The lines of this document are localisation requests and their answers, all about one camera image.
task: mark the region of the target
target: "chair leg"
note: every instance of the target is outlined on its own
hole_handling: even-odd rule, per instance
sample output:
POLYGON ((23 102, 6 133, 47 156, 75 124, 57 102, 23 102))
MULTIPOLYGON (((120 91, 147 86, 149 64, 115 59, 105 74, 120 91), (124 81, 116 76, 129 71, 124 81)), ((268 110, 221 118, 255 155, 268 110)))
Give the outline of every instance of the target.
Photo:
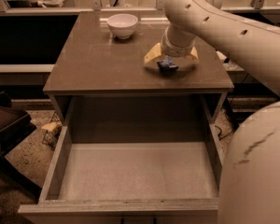
POLYGON ((25 190, 32 193, 38 201, 41 188, 35 182, 21 174, 6 158, 2 156, 0 158, 0 170, 22 186, 25 190))

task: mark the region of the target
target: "drawer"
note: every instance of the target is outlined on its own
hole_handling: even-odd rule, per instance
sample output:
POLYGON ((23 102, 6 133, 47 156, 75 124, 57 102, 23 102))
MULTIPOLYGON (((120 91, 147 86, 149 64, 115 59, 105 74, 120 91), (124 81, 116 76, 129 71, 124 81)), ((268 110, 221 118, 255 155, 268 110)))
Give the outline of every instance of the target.
POLYGON ((199 94, 74 96, 39 203, 19 212, 47 224, 217 223, 222 160, 205 109, 199 94))

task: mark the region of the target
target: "wooden tabletop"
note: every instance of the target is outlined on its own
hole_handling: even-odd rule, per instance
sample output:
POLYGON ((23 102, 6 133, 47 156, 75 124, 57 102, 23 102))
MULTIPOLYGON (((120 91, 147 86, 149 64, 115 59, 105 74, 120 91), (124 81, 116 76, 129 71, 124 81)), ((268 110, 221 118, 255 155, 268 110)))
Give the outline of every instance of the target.
POLYGON ((165 26, 139 22, 126 40, 112 36, 96 12, 81 12, 49 76, 44 93, 164 93, 229 91, 231 80, 216 51, 196 38, 199 62, 175 59, 178 70, 162 74, 144 56, 161 42, 165 26))

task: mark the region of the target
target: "bowl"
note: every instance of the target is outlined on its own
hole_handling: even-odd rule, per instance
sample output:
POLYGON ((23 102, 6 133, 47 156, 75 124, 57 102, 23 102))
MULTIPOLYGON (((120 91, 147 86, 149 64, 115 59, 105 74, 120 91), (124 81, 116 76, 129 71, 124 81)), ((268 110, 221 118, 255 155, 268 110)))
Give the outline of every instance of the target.
POLYGON ((111 33, 119 39, 129 38, 134 33, 137 23, 137 17, 132 14, 116 14, 107 20, 111 33))

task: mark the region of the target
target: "speckled floor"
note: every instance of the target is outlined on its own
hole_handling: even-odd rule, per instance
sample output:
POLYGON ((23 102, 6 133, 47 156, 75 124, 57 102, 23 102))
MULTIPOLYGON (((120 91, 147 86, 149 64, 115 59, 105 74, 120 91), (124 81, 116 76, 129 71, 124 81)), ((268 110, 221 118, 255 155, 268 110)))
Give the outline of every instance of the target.
MULTIPOLYGON (((42 127, 56 119, 55 112, 48 101, 36 104, 19 102, 15 103, 15 106, 29 112, 36 130, 6 155, 6 158, 15 168, 42 187, 53 154, 53 148, 46 140, 48 132, 42 127)), ((222 148, 226 150, 233 132, 225 110, 220 111, 216 126, 222 148)), ((3 208, 0 224, 31 223, 18 214, 20 205, 24 203, 36 203, 35 197, 0 173, 0 205, 3 208)))

